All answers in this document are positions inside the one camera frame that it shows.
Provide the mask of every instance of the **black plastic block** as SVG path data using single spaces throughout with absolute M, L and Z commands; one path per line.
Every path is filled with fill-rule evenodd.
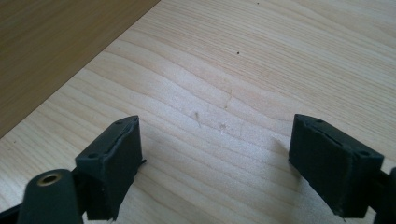
M 295 115 L 289 161 L 340 217 L 364 217 L 384 156 L 327 122 Z
M 138 116 L 112 123 L 76 157 L 78 175 L 89 185 L 88 219 L 116 219 L 142 163 Z

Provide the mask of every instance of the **wooden table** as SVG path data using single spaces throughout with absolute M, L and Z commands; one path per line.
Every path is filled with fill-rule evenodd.
M 0 210 L 139 115 L 148 163 L 117 223 L 344 223 L 288 163 L 293 115 L 384 154 L 388 173 L 395 31 L 391 0 L 162 0 L 1 139 Z

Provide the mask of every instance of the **wood grain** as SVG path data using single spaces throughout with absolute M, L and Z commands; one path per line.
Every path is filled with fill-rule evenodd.
M 1 139 L 0 209 L 139 115 L 148 163 L 117 223 L 344 223 L 288 163 L 292 119 L 327 120 L 396 166 L 395 12 L 390 0 L 162 0 Z
M 0 137 L 158 2 L 1 1 Z

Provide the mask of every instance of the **screw hole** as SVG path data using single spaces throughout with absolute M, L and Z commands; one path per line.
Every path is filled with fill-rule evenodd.
M 93 158 L 96 158 L 98 156 L 99 156 L 99 154 L 97 154 L 97 153 L 91 153 L 90 155 L 88 155 L 88 158 L 93 159 Z
M 37 185 L 41 187 L 46 187 L 58 182 L 61 179 L 61 177 L 62 176 L 60 174 L 45 175 L 37 181 Z

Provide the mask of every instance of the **black plastic part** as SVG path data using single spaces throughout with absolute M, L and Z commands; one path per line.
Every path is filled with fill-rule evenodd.
M 384 156 L 323 120 L 295 115 L 289 161 L 340 217 L 364 217 Z
M 8 210 L 0 213 L 0 223 L 1 224 L 14 224 L 17 223 L 18 214 L 20 213 L 21 205 L 18 204 Z
M 28 223 L 82 223 L 70 171 L 48 171 L 29 182 L 18 217 L 18 224 Z
M 114 122 L 76 157 L 79 181 L 90 194 L 88 219 L 117 218 L 141 163 L 138 116 Z
M 382 196 L 378 197 L 378 207 L 375 209 L 375 224 L 396 223 L 396 168 L 393 168 L 387 178 Z

